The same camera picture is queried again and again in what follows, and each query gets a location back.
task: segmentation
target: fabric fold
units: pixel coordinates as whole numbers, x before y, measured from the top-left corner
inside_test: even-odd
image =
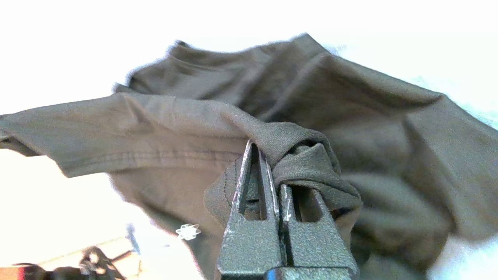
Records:
[[[164,229],[199,224],[190,246],[208,279],[248,139],[276,183],[337,210],[364,279],[423,279],[450,233],[498,232],[498,132],[308,34],[235,54],[177,43],[109,97],[5,115],[0,131],[1,148],[67,177],[109,173]]]

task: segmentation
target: white background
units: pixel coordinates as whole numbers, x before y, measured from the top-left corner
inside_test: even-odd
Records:
[[[3,1],[0,114],[107,96],[176,39],[238,51],[308,32],[347,59],[448,94],[498,128],[497,26],[496,9],[484,1]],[[127,209],[103,174],[67,179],[45,157],[0,151],[0,265],[119,235],[125,222],[143,221]],[[27,215],[34,229],[18,218]],[[104,230],[76,235],[89,222]],[[147,239],[154,247],[157,239]],[[498,254],[481,247],[450,244],[454,260],[431,277],[495,272]]]

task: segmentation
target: stitching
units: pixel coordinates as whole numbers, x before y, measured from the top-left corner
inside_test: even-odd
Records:
[[[102,155],[97,155],[97,156],[93,156],[93,157],[84,157],[84,158],[79,158],[79,159],[70,159],[70,160],[61,160],[60,162],[61,163],[69,163],[69,162],[74,162],[74,161],[82,161],[82,160],[92,160],[92,161],[99,161],[99,160],[102,160],[103,158],[107,159],[107,160],[120,160],[121,158],[115,158],[115,159],[111,159],[109,157],[112,157],[112,156],[120,156],[120,157],[139,157],[139,156],[145,156],[145,157],[172,157],[172,156],[167,156],[168,154],[175,154],[175,153],[182,153],[182,152],[191,152],[191,153],[204,153],[204,154],[209,154],[209,153],[212,153],[212,154],[216,154],[216,153],[224,153],[224,154],[233,154],[233,155],[240,155],[238,153],[235,153],[235,152],[230,152],[230,151],[202,151],[202,150],[174,150],[174,151],[170,151],[170,150],[160,150],[160,151],[154,151],[154,152],[147,152],[147,151],[126,151],[126,152],[114,152],[114,153],[106,153],[106,154],[102,154]],[[181,158],[188,158],[186,156],[182,156],[182,155],[178,155],[178,157],[181,157]]]
[[[230,201],[228,201],[228,197],[227,197],[227,179],[228,179],[228,175],[227,175],[227,171],[226,170],[223,170],[223,176],[224,176],[223,192],[225,193],[225,199],[227,200],[227,204],[228,204],[228,206],[230,206]]]
[[[90,161],[90,162],[85,162],[84,165],[90,165],[90,164],[98,164],[98,163],[103,163],[103,162],[111,162],[111,161],[119,161],[119,160],[124,160],[124,159],[158,159],[158,158],[176,158],[176,159],[198,159],[198,160],[204,160],[204,161],[212,161],[212,162],[217,162],[217,161],[222,161],[222,162],[233,162],[233,160],[228,160],[228,159],[209,159],[209,158],[202,158],[202,157],[195,157],[195,156],[128,156],[128,157],[122,157],[122,158],[111,158],[111,159],[106,159],[106,160],[96,160],[96,161]]]

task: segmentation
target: black object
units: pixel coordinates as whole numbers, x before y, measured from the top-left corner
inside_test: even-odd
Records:
[[[257,178],[260,199],[259,219],[255,220],[245,217],[252,178]],[[358,272],[319,192],[287,185],[277,189],[264,155],[249,141],[217,262],[217,277],[346,280],[357,279]]]
[[[121,259],[130,252],[119,255],[113,260]],[[112,260],[97,247],[87,248],[83,252],[80,268],[60,267],[53,271],[46,271],[39,265],[22,263],[14,266],[27,266],[24,279],[26,280],[126,280],[113,265]]]

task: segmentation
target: gray textured metal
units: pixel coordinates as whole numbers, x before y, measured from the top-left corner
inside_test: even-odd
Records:
[[[259,219],[244,217],[249,178],[258,178]],[[222,280],[321,280],[358,278],[320,193],[273,185],[271,170],[248,142],[225,229],[217,278]]]

